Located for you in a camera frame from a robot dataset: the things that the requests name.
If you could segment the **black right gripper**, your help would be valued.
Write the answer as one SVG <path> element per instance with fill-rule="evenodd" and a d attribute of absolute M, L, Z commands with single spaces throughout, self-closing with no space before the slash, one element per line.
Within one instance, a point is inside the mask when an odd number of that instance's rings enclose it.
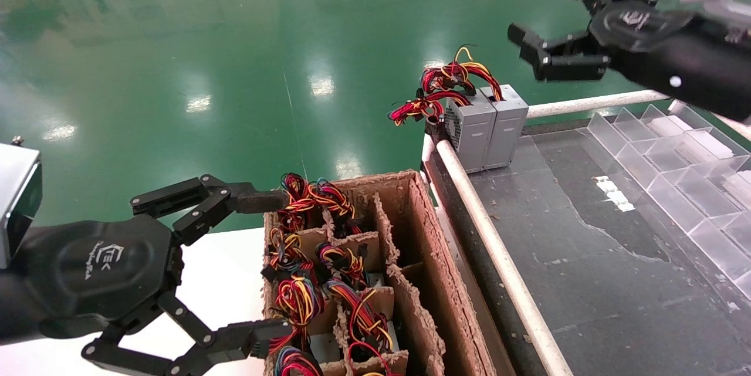
<path fill-rule="evenodd" d="M 652 7 L 658 0 L 579 1 L 594 14 L 589 31 L 545 40 L 509 25 L 509 41 L 537 81 L 598 81 L 611 67 L 647 89 L 749 121 L 748 28 L 692 11 L 660 11 Z"/>

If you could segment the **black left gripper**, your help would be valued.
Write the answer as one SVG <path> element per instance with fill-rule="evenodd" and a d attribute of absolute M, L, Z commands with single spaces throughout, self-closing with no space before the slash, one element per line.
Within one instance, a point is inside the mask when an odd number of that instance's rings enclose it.
<path fill-rule="evenodd" d="M 139 216 L 126 221 L 30 228 L 2 270 L 2 345 L 103 331 L 81 351 L 99 368 L 127 375 L 204 375 L 218 364 L 265 359 L 273 340 L 292 333 L 284 318 L 212 331 L 172 293 L 184 266 L 180 245 L 193 245 L 232 213 L 284 209 L 285 191 L 258 191 L 250 182 L 202 175 L 137 195 L 130 205 Z M 190 212 L 174 222 L 172 232 L 154 219 L 185 209 Z M 124 336 L 161 314 L 193 339 L 185 354 L 170 360 L 120 347 Z"/>

